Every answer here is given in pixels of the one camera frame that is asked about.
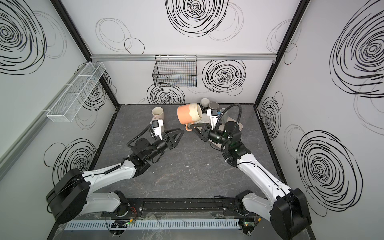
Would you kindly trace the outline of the pink mug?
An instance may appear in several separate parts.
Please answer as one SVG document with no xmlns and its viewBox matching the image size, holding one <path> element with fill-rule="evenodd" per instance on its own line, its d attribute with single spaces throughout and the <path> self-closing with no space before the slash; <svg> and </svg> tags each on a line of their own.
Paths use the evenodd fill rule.
<svg viewBox="0 0 384 240">
<path fill-rule="evenodd" d="M 152 120 L 164 120 L 165 118 L 165 113 L 164 113 L 164 109 L 162 107 L 155 107 L 152 109 L 152 115 L 153 115 L 153 118 Z"/>
</svg>

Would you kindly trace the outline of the beige plastic tray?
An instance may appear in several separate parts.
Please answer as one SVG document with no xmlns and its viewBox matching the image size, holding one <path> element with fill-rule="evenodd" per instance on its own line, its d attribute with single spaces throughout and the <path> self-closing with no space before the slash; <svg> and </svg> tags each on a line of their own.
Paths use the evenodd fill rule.
<svg viewBox="0 0 384 240">
<path fill-rule="evenodd" d="M 214 130 L 215 133 L 223 134 L 224 137 L 230 137 L 231 139 L 240 138 L 241 137 L 241 128 L 240 124 L 236 121 L 228 121 L 224 125 L 216 126 Z"/>
</svg>

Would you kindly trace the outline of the wide grey mug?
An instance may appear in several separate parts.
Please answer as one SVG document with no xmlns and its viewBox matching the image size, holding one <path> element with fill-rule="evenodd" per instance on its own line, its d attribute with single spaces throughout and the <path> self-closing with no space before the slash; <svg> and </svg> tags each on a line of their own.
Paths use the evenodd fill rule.
<svg viewBox="0 0 384 240">
<path fill-rule="evenodd" d="M 209 109 L 218 109 L 220 107 L 220 104 L 219 103 L 217 103 L 217 102 L 210 102 L 209 103 Z"/>
</svg>

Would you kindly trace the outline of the tall grey mug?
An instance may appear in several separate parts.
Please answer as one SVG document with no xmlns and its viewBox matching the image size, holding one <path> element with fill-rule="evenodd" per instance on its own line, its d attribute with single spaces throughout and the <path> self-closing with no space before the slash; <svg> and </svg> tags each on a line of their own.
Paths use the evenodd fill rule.
<svg viewBox="0 0 384 240">
<path fill-rule="evenodd" d="M 226 108 L 220 109 L 220 116 L 222 116 L 222 119 L 226 119 L 228 117 L 228 112 L 226 112 Z"/>
</svg>

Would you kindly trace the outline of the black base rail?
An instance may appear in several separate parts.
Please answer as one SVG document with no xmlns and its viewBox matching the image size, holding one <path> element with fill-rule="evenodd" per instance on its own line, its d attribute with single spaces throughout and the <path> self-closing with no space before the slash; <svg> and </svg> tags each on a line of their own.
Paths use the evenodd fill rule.
<svg viewBox="0 0 384 240">
<path fill-rule="evenodd" d="M 267 217 L 265 209 L 246 210 L 245 205 L 236 198 L 187 198 L 187 199 L 127 199 L 129 215 L 142 217 L 148 213 L 189 213 L 212 212 L 226 217 Z"/>
</svg>

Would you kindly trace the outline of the orange and cream mug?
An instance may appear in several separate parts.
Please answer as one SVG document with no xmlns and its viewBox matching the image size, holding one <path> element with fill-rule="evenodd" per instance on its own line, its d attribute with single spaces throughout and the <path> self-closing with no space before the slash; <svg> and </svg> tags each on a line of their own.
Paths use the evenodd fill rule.
<svg viewBox="0 0 384 240">
<path fill-rule="evenodd" d="M 177 108 L 179 122 L 185 125 L 186 131 L 191 132 L 190 125 L 198 122 L 202 118 L 202 109 L 199 104 L 191 103 Z"/>
</svg>

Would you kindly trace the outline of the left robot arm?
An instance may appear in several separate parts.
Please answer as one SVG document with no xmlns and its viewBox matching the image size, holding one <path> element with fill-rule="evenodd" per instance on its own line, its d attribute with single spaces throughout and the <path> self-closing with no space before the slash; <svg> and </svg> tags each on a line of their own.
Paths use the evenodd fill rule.
<svg viewBox="0 0 384 240">
<path fill-rule="evenodd" d="M 156 136 L 153 143 L 138 135 L 128 142 L 132 154 L 121 163 L 92 171 L 68 171 L 46 196 L 47 212 L 57 224 L 98 212 L 124 217 L 132 209 L 125 195 L 121 191 L 98 193 L 98 190 L 142 175 L 166 150 L 176 148 L 184 133 L 182 129 L 168 130 Z"/>
</svg>

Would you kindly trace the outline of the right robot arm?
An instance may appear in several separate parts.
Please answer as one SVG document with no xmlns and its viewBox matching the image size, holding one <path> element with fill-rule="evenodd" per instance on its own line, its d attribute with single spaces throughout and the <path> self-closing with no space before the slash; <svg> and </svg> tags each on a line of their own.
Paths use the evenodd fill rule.
<svg viewBox="0 0 384 240">
<path fill-rule="evenodd" d="M 238 195 L 240 213 L 259 215 L 272 224 L 283 240 L 291 240 L 312 224 L 307 198 L 300 189 L 292 189 L 278 180 L 242 143 L 239 127 L 242 106 L 232 104 L 223 112 L 227 113 L 234 107 L 239 109 L 237 119 L 226 122 L 223 131 L 219 130 L 223 114 L 216 115 L 217 120 L 209 124 L 199 124 L 193 120 L 186 124 L 186 129 L 195 132 L 204 142 L 220 144 L 225 162 L 245 173 L 264 193 L 264 197 L 250 191 Z"/>
</svg>

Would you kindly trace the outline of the small white mug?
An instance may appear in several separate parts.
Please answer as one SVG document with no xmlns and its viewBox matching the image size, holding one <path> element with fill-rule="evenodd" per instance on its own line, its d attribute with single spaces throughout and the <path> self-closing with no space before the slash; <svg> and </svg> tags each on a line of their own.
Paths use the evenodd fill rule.
<svg viewBox="0 0 384 240">
<path fill-rule="evenodd" d="M 202 98 L 202 99 L 200 100 L 200 104 L 201 104 L 204 108 L 208 108 L 210 102 L 211 102 L 211 101 L 210 101 L 208 98 Z"/>
</svg>

